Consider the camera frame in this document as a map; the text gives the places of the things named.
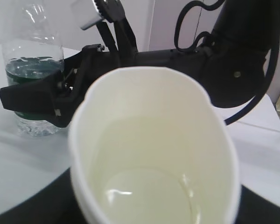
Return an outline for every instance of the cup rim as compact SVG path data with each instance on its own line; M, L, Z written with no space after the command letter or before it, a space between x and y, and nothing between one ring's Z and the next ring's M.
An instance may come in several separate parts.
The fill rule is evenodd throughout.
M165 67L129 67L129 68L119 68L116 70L113 70L111 72L108 72L101 76L99 79L97 79L88 89L85 99L82 102L82 104L78 107L78 109L75 112L75 115L73 117L72 123L70 125L69 130L69 150L70 150L70 157L71 157L71 164L74 170L76 171L75 175L77 177L75 178L76 181L78 181L78 185L80 186L80 191L82 191L82 194L87 198L85 200L85 203L89 210L93 211L92 215L94 216L95 220L98 221L100 224L111 224L112 222L107 218L107 216L104 214L102 209L100 208L97 200L95 199L94 194L89 190L88 184L86 180L84 179L84 171L82 168L82 164L79 163L81 161L79 153L77 151L77 138L76 134L78 130L78 124L81 120L81 117L83 115L84 109L86 108L86 105L95 91L96 87L103 82L105 79L108 79L109 76L113 76L114 73L120 72L121 70L170 70L173 71L176 75L182 76L188 81L194 82L194 85L200 90L200 92L203 94L205 103L208 104L208 107L210 110L214 113L216 116L216 122L220 126L221 130L223 131L223 134L225 136L225 139L227 141L227 144L230 148L230 159L233 169L233 179L232 179L232 186L231 186L231 197L228 202L229 206L227 208L227 211L225 212L224 221L226 224L232 224L237 217L238 214L238 208L240 203L240 195L241 195L241 184L240 184L240 175L239 175L239 160L238 160L238 154L236 152L236 148L233 144L233 141L231 140L231 137L227 133L226 125L222 118L215 112L213 105L211 104L210 97L207 94L206 90L193 78L179 72L173 69L165 68Z

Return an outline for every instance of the clear plastic bottle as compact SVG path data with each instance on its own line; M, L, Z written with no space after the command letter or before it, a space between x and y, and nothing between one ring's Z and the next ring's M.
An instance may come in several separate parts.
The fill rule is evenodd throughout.
M58 34L52 28L43 0L14 0L4 29L2 53L9 85L32 82L64 70ZM16 112L20 131L46 136L59 128L40 115Z

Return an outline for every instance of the screw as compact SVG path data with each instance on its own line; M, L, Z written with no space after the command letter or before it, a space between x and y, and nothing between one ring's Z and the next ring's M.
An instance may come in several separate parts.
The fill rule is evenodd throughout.
M242 73L241 73L240 71L236 71L236 72L233 74L233 76L234 76L235 78L240 78L240 77L242 76Z
M102 52L103 50L105 50L105 46L101 45L100 47L98 47L98 52Z
M56 110L55 110L55 115L56 115L57 117L61 117L61 111L60 111L60 109L56 109Z
M60 90L65 90L65 89L67 89L67 87L68 87L67 83L63 83L63 82L57 83L57 88Z

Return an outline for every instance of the table surface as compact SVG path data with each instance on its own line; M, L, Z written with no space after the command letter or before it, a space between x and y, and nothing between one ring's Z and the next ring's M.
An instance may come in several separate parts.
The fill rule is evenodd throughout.
M64 49L65 57L77 53ZM0 46L0 88L7 85ZM224 119L241 107L218 109ZM228 127L240 159L242 183L280 206L280 121L268 96ZM13 112L0 103L0 214L27 200L70 166L67 129L49 137L18 133Z

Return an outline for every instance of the white paper cup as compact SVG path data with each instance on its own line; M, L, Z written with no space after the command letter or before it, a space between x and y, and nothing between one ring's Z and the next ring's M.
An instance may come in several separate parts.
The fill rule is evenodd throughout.
M238 159L192 78L166 68L112 71L70 127L71 178L91 224L232 224Z

